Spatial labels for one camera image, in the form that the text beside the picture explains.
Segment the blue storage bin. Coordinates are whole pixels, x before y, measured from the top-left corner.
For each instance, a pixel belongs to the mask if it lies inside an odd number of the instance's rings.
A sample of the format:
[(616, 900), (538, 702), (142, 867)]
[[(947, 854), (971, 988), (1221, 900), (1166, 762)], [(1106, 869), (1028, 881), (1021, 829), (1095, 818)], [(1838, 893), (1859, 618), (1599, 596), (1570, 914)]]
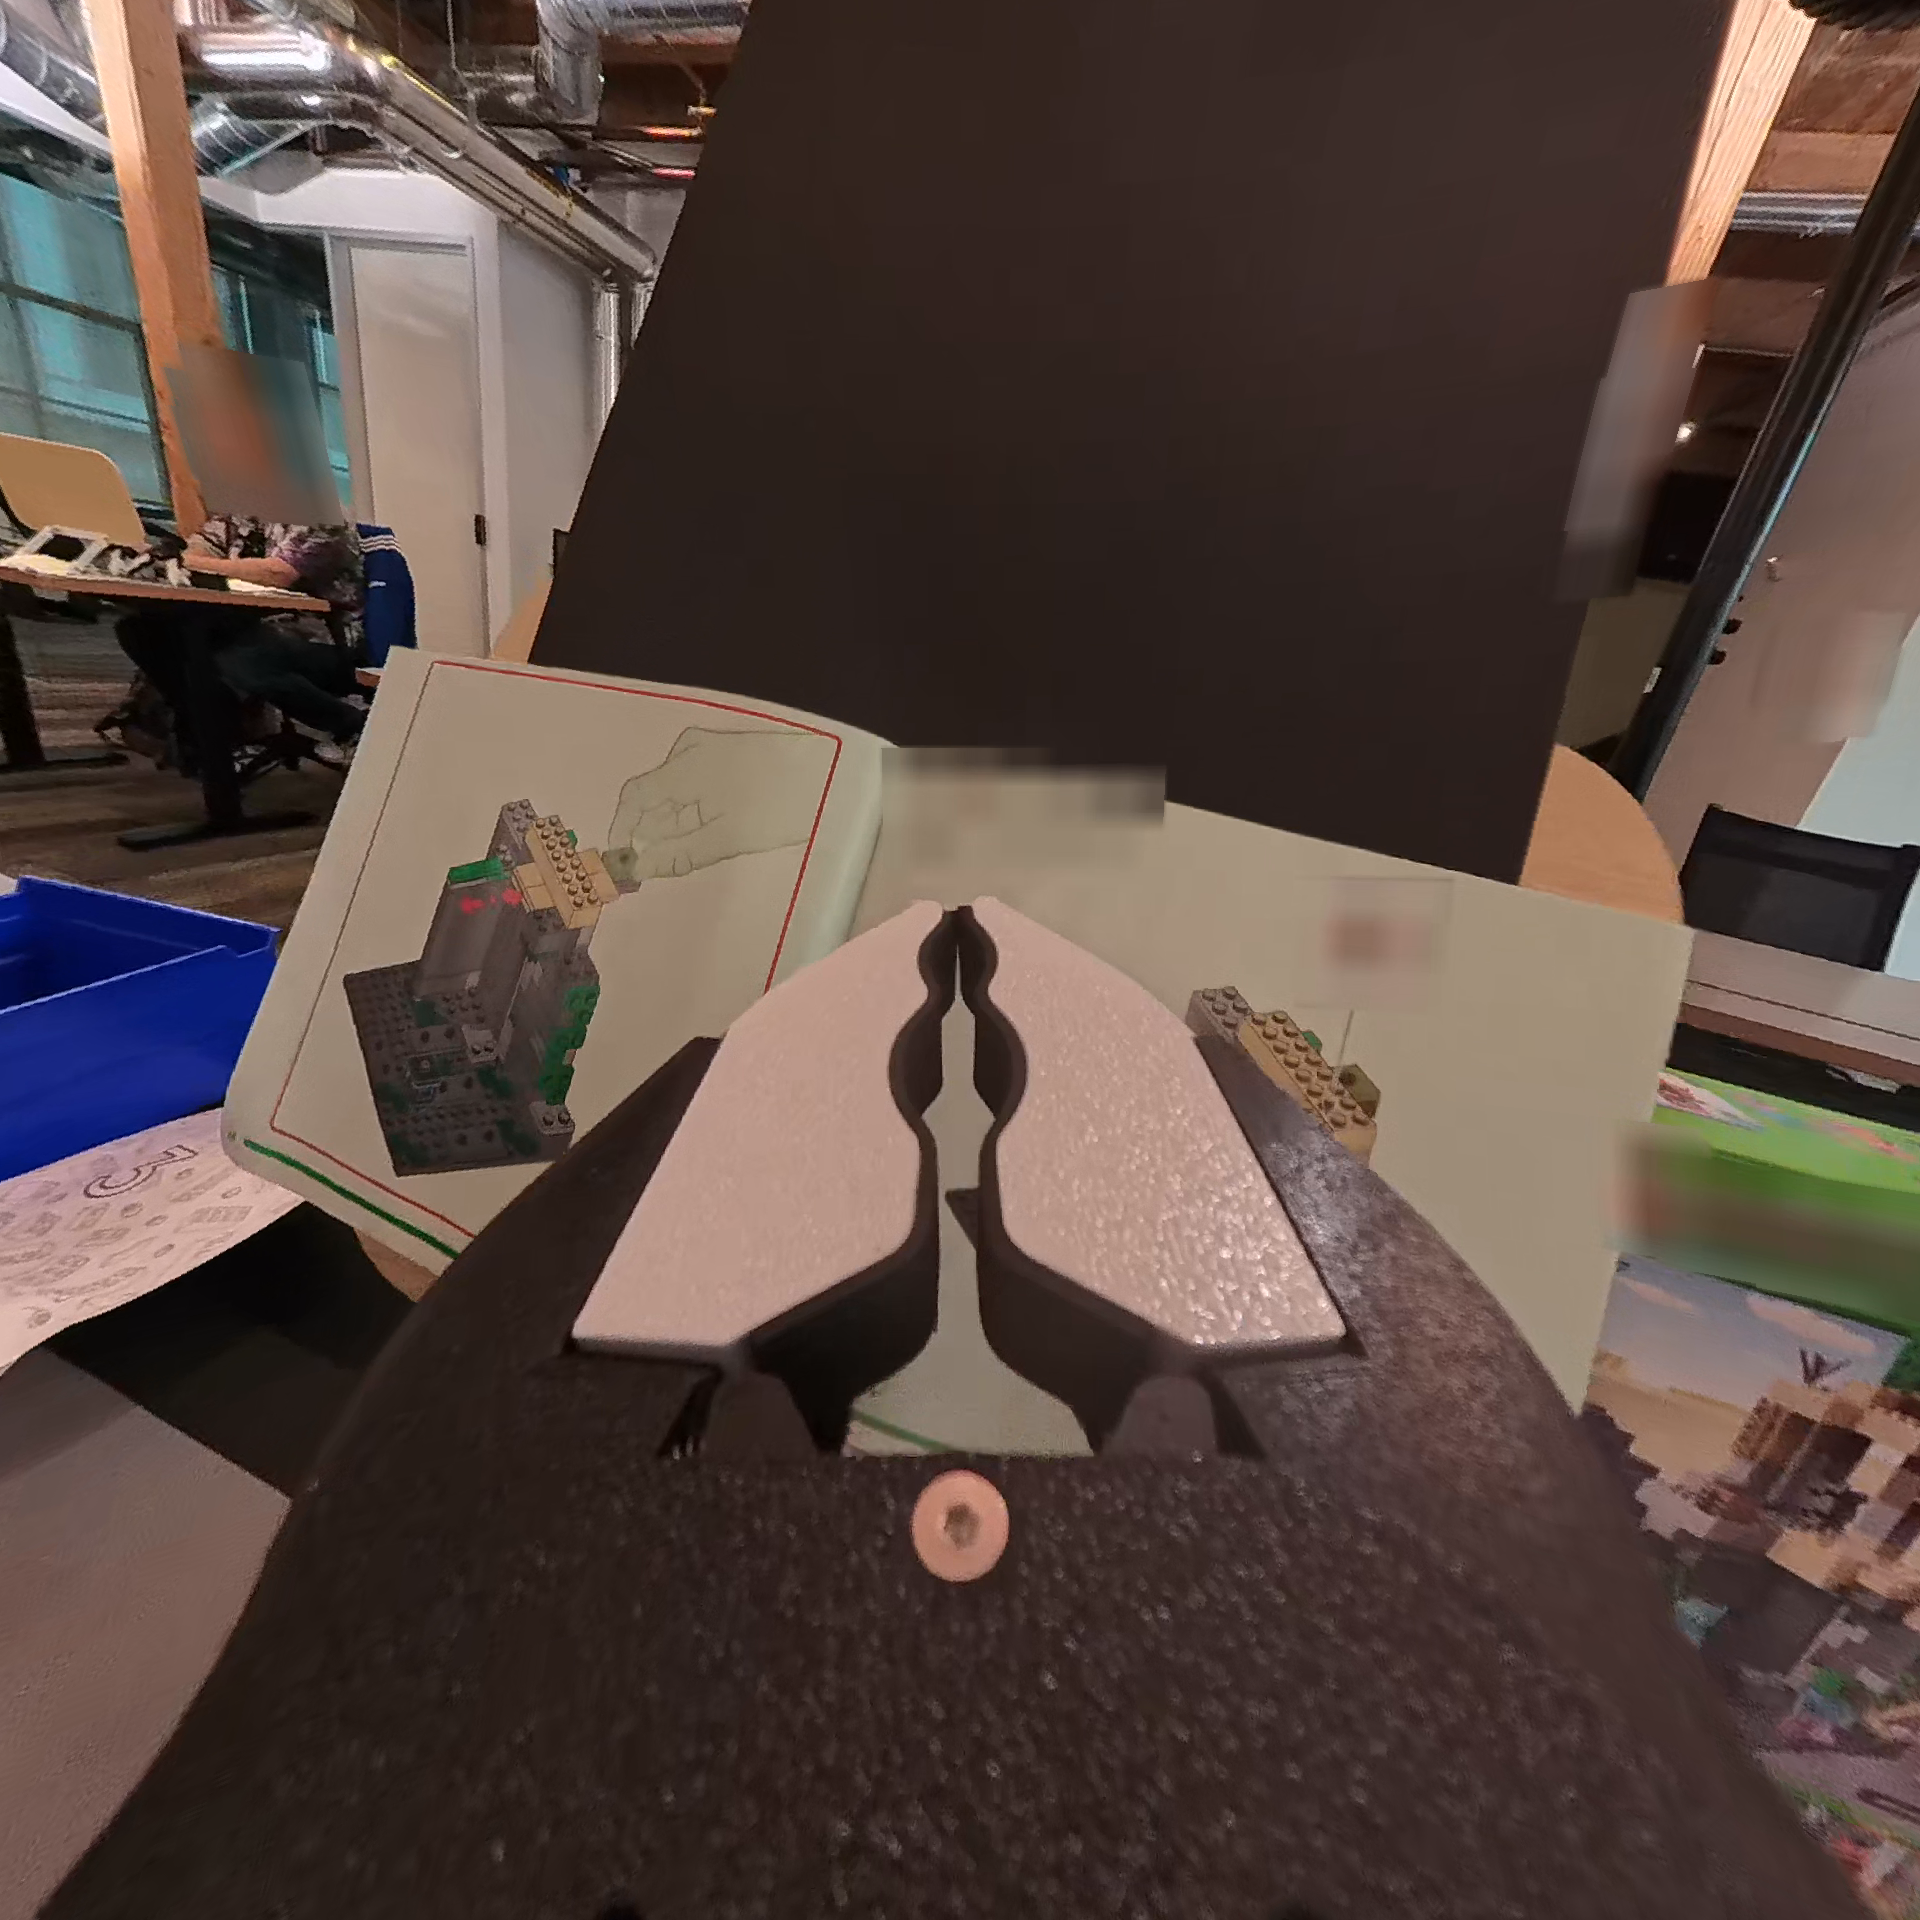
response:
[(223, 1101), (274, 928), (63, 881), (2, 897), (2, 1177)]

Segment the wooden post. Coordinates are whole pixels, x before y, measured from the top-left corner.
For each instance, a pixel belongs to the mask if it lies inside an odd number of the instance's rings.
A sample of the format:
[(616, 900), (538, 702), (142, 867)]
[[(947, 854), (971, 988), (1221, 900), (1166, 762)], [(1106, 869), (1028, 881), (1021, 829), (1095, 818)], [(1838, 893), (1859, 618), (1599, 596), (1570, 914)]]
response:
[(192, 350), (223, 348), (210, 275), (202, 177), (170, 2), (85, 2), (111, 173), (128, 233), (136, 315), (175, 526), (192, 534), (205, 498), (175, 405)]

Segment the black panel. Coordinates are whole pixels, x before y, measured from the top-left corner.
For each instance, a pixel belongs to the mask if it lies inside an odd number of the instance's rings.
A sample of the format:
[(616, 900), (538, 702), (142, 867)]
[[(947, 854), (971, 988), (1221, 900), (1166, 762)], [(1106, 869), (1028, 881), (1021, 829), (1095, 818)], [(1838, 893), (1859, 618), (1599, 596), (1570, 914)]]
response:
[(533, 661), (1518, 881), (1725, 5), (751, 5)]

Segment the white printed paper bag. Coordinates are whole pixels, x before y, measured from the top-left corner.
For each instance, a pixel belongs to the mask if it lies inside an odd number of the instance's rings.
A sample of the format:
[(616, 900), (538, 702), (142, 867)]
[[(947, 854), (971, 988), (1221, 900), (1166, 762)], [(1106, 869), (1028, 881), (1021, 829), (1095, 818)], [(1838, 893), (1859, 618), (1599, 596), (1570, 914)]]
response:
[(235, 1166), (215, 1110), (2, 1185), (2, 1366), (266, 1232), (298, 1198)]

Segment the black office chair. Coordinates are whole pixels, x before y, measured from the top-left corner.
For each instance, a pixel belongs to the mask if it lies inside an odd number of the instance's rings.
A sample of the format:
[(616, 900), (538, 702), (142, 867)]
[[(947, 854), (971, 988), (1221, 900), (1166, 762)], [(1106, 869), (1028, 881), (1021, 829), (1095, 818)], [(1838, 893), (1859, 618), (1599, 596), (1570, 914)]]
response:
[(1677, 885), (1693, 931), (1878, 974), (1916, 878), (1916, 846), (1859, 843), (1708, 808)]

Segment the tan chair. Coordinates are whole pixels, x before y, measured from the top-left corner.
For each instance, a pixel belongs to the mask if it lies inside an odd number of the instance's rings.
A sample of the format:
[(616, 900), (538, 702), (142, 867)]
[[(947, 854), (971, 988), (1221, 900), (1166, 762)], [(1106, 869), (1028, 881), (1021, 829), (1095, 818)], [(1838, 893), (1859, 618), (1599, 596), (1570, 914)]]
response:
[(128, 480), (96, 449), (2, 434), (2, 500), (26, 534), (56, 529), (124, 547), (148, 542)]

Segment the open instruction booklet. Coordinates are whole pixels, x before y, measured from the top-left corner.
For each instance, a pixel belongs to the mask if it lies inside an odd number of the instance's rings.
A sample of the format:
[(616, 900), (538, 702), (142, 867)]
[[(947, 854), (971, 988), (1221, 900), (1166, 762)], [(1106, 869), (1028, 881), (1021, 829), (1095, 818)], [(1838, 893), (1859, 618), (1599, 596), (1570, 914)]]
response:
[(1155, 776), (1013, 762), (883, 769), (883, 746), (818, 716), (730, 696), (555, 670), (408, 657), (326, 825), (223, 1106), (230, 1154), (260, 1177), (442, 1269), (541, 1166), (510, 1128), (504, 1162), (439, 1152), (388, 1088), (413, 1056), (467, 1056), (447, 990), (428, 1038), (360, 1040), (346, 978), (411, 974), (452, 870), (494, 854), (524, 802), (587, 846), (616, 790), (686, 731), (803, 741), (791, 843), (640, 888), (589, 939), (600, 993), (574, 1067), (575, 1138), (686, 1040), (916, 899), (997, 897), (1090, 948), (1174, 1013), (1237, 982), (1317, 1029), (1383, 1088), (1375, 1166), (1499, 1298), (1579, 1406), (1615, 1274), (1615, 1173), (1653, 1110), (1691, 936), (1607, 905), (1162, 802)]

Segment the wooden table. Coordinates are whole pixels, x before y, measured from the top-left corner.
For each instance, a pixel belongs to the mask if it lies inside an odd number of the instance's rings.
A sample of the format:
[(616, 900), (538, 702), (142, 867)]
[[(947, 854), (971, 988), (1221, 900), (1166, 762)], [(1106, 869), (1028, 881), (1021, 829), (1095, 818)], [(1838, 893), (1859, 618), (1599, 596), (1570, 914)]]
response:
[[(116, 578), (101, 571), (86, 571), (76, 565), (53, 569), (39, 555), (18, 550), (2, 565), (5, 581), (5, 747), (7, 772), (44, 772), (48, 758), (40, 755), (39, 737), (32, 722), (32, 702), (28, 699), (21, 680), (15, 641), (11, 628), (11, 610), (23, 594), (68, 592), (102, 604), (155, 604), (170, 609), (205, 610), (210, 618), (292, 618), (292, 614), (328, 614), (324, 600), (279, 592), (267, 585), (230, 581), (219, 571), (195, 573), (180, 571), (180, 581), (135, 581)], [(317, 820), (317, 814), (299, 808), (272, 808), (250, 811), (247, 782), (237, 766), (234, 747), (234, 730), (226, 725), (222, 698), (223, 683), (215, 673), (207, 652), (207, 620), (196, 614), (186, 643), (186, 717), (188, 733), (195, 744), (195, 758), (198, 769), (202, 814), (188, 822), (148, 822), (118, 833), (116, 846), (135, 854), (152, 854), (162, 849), (195, 849), (219, 843), (228, 838), (262, 834), (262, 833), (298, 833)]]

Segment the white and wooden book stand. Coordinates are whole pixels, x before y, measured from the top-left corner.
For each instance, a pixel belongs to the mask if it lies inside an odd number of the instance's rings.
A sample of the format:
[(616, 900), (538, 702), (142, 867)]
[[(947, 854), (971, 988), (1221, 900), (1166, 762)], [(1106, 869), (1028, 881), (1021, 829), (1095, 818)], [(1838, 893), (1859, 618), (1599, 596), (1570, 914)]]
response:
[[(494, 661), (528, 664), (548, 585), (530, 589), (494, 636)], [(1685, 925), (1675, 867), (1643, 808), (1603, 766), (1563, 746), (1551, 747), (1520, 888)], [(432, 1286), (434, 1269), (367, 1232), (355, 1236), (374, 1270), (408, 1302)]]

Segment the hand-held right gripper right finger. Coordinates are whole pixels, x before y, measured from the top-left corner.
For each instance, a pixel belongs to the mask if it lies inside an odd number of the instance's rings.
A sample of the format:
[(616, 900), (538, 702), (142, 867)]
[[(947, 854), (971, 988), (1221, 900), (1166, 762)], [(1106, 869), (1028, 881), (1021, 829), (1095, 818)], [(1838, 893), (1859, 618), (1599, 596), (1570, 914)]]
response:
[(1325, 1361), (1348, 1323), (1192, 1030), (997, 899), (964, 910), (976, 1297), (998, 1361), (1104, 1452), (1146, 1390), (1215, 1448), (1224, 1373)]

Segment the black pole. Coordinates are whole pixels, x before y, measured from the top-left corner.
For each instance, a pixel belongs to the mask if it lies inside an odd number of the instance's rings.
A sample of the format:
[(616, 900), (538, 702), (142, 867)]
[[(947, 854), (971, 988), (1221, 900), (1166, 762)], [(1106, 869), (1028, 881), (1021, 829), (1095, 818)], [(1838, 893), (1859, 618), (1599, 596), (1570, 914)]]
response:
[(1643, 802), (1720, 648), (1741, 589), (1768, 550), (1768, 534), (1828, 421), (1842, 381), (1871, 329), (1896, 304), (1887, 298), (1918, 220), (1918, 106), (1911, 102), (1862, 198), (1840, 265), (1812, 326), (1788, 366), (1759, 434), (1714, 529), (1659, 664), (1607, 763)]

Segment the green toy brick set box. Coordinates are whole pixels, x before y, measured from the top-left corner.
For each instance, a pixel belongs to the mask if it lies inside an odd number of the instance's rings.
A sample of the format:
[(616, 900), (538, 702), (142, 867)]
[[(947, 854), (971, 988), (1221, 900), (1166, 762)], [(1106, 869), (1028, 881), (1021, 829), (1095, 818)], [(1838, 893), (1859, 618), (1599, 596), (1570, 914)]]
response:
[(1664, 1073), (1582, 1409), (1744, 1744), (1918, 1916), (1916, 1129)]

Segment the silver ceiling duct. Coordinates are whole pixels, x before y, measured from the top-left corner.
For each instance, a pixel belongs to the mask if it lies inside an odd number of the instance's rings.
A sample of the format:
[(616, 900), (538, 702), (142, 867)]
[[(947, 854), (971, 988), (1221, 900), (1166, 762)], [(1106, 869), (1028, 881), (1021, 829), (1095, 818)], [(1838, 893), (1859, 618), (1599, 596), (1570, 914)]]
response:
[(434, 88), (317, 5), (173, 5), (190, 88), (219, 116), (262, 128), (346, 128), (445, 180), (599, 282), (651, 291), (663, 252), (570, 184), (595, 145), (587, 64), (543, 46), (520, 64)]

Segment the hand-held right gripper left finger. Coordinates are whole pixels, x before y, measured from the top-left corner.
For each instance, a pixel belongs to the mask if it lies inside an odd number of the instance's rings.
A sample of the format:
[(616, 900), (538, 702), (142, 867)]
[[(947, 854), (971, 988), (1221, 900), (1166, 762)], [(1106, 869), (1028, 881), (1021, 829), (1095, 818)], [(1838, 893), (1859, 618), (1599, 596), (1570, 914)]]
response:
[(732, 1021), (570, 1341), (780, 1381), (818, 1452), (939, 1323), (955, 925), (911, 902)]

